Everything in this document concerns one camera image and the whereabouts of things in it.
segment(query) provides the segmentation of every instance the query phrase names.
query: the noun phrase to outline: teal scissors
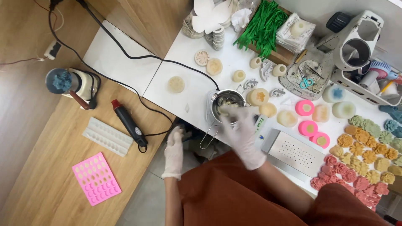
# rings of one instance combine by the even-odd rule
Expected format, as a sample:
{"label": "teal scissors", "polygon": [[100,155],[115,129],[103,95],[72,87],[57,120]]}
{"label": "teal scissors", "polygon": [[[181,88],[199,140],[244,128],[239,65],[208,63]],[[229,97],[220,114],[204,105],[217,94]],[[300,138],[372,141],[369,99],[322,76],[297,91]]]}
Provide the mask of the teal scissors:
{"label": "teal scissors", "polygon": [[303,81],[300,83],[300,88],[305,89],[305,88],[307,88],[309,86],[312,86],[314,84],[314,81],[312,79],[310,79],[310,78],[306,79],[306,77],[304,76],[302,70],[300,70],[300,68],[298,68],[298,69],[299,69],[299,72],[300,72],[300,76],[303,79]]}

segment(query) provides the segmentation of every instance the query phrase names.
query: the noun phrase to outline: round silicone mold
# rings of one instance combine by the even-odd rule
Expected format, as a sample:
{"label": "round silicone mold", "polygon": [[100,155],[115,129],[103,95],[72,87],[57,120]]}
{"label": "round silicone mold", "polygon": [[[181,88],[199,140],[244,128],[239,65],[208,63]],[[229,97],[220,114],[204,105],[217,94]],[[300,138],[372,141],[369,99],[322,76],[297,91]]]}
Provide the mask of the round silicone mold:
{"label": "round silicone mold", "polygon": [[321,146],[322,148],[327,148],[330,140],[327,134],[318,132],[316,135],[310,137],[310,141],[318,146]]}
{"label": "round silicone mold", "polygon": [[301,116],[309,116],[314,112],[314,104],[309,100],[302,100],[296,104],[296,113]]}
{"label": "round silicone mold", "polygon": [[299,124],[299,133],[307,137],[312,137],[318,133],[318,125],[314,121],[303,121]]}

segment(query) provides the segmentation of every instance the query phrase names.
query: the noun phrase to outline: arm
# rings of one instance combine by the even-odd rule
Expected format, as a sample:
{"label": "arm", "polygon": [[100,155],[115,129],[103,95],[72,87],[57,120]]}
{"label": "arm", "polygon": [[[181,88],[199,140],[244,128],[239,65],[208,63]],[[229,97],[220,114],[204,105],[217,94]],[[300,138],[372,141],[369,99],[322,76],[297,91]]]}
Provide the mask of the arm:
{"label": "arm", "polygon": [[174,177],[165,178],[166,188],[166,211],[165,225],[176,226],[183,225],[183,208],[177,187],[177,179]]}
{"label": "arm", "polygon": [[303,218],[312,207],[314,199],[299,186],[279,172],[271,163],[265,161],[257,169],[263,182],[267,185],[283,206],[299,218]]}
{"label": "arm", "polygon": [[224,125],[225,136],[231,147],[244,163],[248,170],[257,170],[262,181],[281,203],[299,218],[306,215],[312,206],[313,199],[285,175],[279,172],[261,150],[254,147],[254,123],[252,114],[247,108],[229,108],[231,117],[238,120],[236,131],[229,125],[228,118],[221,118]]}
{"label": "arm", "polygon": [[181,141],[182,130],[175,127],[168,136],[166,142],[165,171],[162,178],[165,180],[166,209],[165,225],[183,225],[183,207],[178,192],[177,181],[181,179],[183,167],[183,143]]}

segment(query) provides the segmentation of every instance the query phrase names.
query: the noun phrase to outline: white glove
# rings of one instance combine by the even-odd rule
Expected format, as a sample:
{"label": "white glove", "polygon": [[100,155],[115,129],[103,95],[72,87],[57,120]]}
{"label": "white glove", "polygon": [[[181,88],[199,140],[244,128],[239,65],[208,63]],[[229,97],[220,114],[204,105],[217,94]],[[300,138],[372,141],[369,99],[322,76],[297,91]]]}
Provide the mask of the white glove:
{"label": "white glove", "polygon": [[246,107],[229,107],[227,111],[230,117],[235,117],[238,120],[238,129],[234,131],[229,125],[230,119],[221,117],[224,133],[229,144],[248,170],[260,168],[267,156],[260,149],[254,147],[253,115]]}
{"label": "white glove", "polygon": [[165,172],[162,178],[175,177],[181,179],[181,169],[183,167],[183,130],[176,126],[170,132],[165,148]]}

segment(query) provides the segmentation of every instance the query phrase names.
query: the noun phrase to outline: red cap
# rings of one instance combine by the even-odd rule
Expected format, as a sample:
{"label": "red cap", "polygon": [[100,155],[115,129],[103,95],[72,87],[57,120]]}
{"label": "red cap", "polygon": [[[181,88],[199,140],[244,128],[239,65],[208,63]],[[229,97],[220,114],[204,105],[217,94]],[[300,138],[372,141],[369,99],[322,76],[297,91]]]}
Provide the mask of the red cap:
{"label": "red cap", "polygon": [[116,108],[123,106],[118,100],[112,100],[113,110]]}

